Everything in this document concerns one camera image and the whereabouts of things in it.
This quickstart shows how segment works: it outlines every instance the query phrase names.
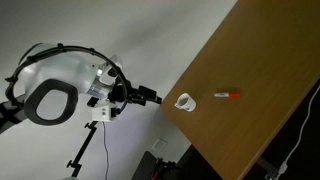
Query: small cup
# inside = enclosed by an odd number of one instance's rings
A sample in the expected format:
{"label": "small cup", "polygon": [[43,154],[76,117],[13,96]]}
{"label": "small cup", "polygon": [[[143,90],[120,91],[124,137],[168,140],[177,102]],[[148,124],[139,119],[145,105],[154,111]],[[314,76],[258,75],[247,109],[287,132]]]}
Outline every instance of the small cup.
{"label": "small cup", "polygon": [[196,102],[192,99],[192,97],[187,94],[183,93],[177,100],[175,106],[178,109],[184,109],[188,112],[193,111],[196,108]]}

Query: black stand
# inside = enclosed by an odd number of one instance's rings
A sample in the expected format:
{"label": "black stand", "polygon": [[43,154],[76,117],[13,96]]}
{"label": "black stand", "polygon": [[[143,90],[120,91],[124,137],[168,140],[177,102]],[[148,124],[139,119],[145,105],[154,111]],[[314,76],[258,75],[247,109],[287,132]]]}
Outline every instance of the black stand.
{"label": "black stand", "polygon": [[162,158],[158,158],[151,175],[151,180],[165,180],[164,175],[166,173],[173,173],[174,170],[185,171],[183,168],[178,167],[175,162],[164,162]]}
{"label": "black stand", "polygon": [[98,123],[98,121],[93,121],[90,125],[89,125],[89,123],[87,123],[87,124],[84,126],[84,128],[89,128],[91,131],[90,131],[90,133],[88,134],[87,139],[84,141],[84,143],[83,143],[81,149],[79,150],[79,152],[78,152],[76,158],[74,159],[74,161],[70,160],[69,163],[68,163],[68,165],[67,165],[67,168],[69,168],[70,166],[71,166],[72,168],[74,168],[74,171],[73,171],[71,177],[77,177],[78,174],[79,174],[79,171],[80,171],[80,169],[81,169],[81,164],[79,164],[79,161],[80,161],[83,153],[86,151],[86,149],[87,149],[87,147],[88,147],[88,145],[89,145],[89,143],[90,143],[90,141],[91,141],[94,133],[95,133],[96,130],[97,130],[97,128],[95,127],[95,125],[96,125],[97,123]]}

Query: electrical cable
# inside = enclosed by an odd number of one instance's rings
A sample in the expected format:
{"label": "electrical cable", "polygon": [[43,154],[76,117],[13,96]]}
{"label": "electrical cable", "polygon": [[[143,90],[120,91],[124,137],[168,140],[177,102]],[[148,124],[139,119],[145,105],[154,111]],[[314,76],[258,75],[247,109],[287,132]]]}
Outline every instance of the electrical cable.
{"label": "electrical cable", "polygon": [[314,94],[312,95],[310,101],[309,101],[309,104],[308,104],[308,113],[307,113],[307,116],[301,126],[301,129],[300,129],[300,133],[299,133],[299,138],[298,138],[298,141],[296,143],[296,145],[293,147],[293,149],[290,151],[290,153],[288,154],[287,158],[283,161],[283,163],[281,164],[280,166],[280,169],[279,169],[279,173],[278,173],[278,176],[276,177],[276,180],[278,180],[280,178],[280,176],[285,173],[285,171],[287,170],[288,168],[288,165],[287,165],[287,162],[288,160],[290,159],[291,155],[294,153],[294,151],[298,148],[300,142],[301,142],[301,138],[302,138],[302,134],[303,134],[303,130],[304,130],[304,126],[306,125],[306,123],[308,122],[309,120],[309,117],[310,117],[310,114],[311,114],[311,105],[312,105],[312,102],[313,102],[313,99],[316,97],[318,91],[320,90],[320,85],[318,86],[317,90],[314,92]]}
{"label": "electrical cable", "polygon": [[103,143],[104,143],[104,149],[106,150],[106,154],[107,154],[107,170],[106,170],[106,176],[105,176],[105,180],[108,179],[108,172],[109,172],[109,152],[108,152],[108,148],[106,145],[106,125],[104,122],[103,123]]}
{"label": "electrical cable", "polygon": [[[30,52],[35,46],[37,46],[39,44],[34,45],[31,49],[29,49],[23,56],[23,58],[26,56],[26,54],[28,52]],[[104,56],[103,54],[95,51],[93,48],[85,48],[85,47],[81,47],[81,46],[63,46],[62,44],[58,44],[57,47],[54,48],[50,48],[44,51],[41,51],[35,55],[32,56],[28,56],[26,61],[24,61],[22,64],[20,64],[16,70],[14,71],[13,75],[9,78],[6,78],[6,81],[9,82],[9,86],[6,89],[6,97],[11,101],[11,103],[13,105],[18,106],[19,108],[23,108],[23,103],[19,102],[15,96],[14,96],[14,86],[16,84],[16,82],[18,81],[18,76],[20,74],[20,72],[27,66],[30,66],[38,61],[47,59],[49,57],[61,54],[61,53],[67,53],[67,52],[84,52],[84,53],[88,53],[91,54],[93,56],[97,56],[101,59],[103,59],[104,61],[106,61],[107,63],[109,63],[112,68],[116,71],[117,75],[119,76],[121,83],[123,85],[124,88],[122,88],[123,90],[123,95],[125,98],[125,101],[122,105],[122,107],[120,109],[118,109],[117,113],[120,114],[126,107],[127,102],[128,102],[128,85],[127,85],[127,80],[124,76],[124,74],[122,73],[121,69],[114,63],[112,62],[109,58],[107,58],[106,56]]]}
{"label": "electrical cable", "polygon": [[40,44],[42,44],[42,43],[35,44],[30,49],[28,49],[28,51],[25,52],[24,55],[21,57],[18,64],[20,64],[22,62],[22,60],[30,53],[30,51],[32,51],[35,47],[37,47]]}

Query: pen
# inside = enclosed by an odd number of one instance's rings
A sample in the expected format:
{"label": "pen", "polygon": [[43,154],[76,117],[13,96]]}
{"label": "pen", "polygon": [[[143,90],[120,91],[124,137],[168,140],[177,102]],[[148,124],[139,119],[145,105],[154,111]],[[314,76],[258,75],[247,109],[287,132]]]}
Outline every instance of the pen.
{"label": "pen", "polygon": [[238,92],[222,92],[222,93],[214,93],[214,97],[239,97],[240,93]]}

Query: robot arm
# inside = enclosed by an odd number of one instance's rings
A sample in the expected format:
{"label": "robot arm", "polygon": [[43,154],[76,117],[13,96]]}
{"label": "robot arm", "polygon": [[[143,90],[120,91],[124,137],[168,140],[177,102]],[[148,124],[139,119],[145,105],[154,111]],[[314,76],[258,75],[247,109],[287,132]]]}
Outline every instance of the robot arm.
{"label": "robot arm", "polygon": [[[105,63],[90,63],[76,52],[97,56]],[[94,108],[93,112],[105,110],[102,116],[93,117],[95,121],[111,121],[124,110],[127,103],[144,106],[146,101],[151,101],[161,104],[162,99],[157,96],[156,91],[143,86],[138,89],[133,88],[121,70],[122,63],[119,58],[113,56],[108,59],[92,48],[37,44],[26,52],[13,75],[6,79],[10,83],[6,90],[10,102],[4,103],[6,107],[4,112],[7,114],[5,117],[15,117],[19,121],[29,118],[41,125],[60,124],[73,115],[79,94],[92,96],[88,106]],[[24,82],[25,95],[16,98],[13,88],[18,77]],[[51,90],[68,95],[63,113],[54,120],[40,117],[37,113],[40,102]],[[122,103],[121,108],[117,108],[117,102]],[[18,113],[19,116],[13,113],[18,110],[21,111]],[[11,127],[10,122],[2,123],[0,126]]]}
{"label": "robot arm", "polygon": [[[24,95],[17,97],[19,101],[23,101],[24,98]],[[0,104],[0,134],[26,119],[23,109],[13,106],[10,101]]]}

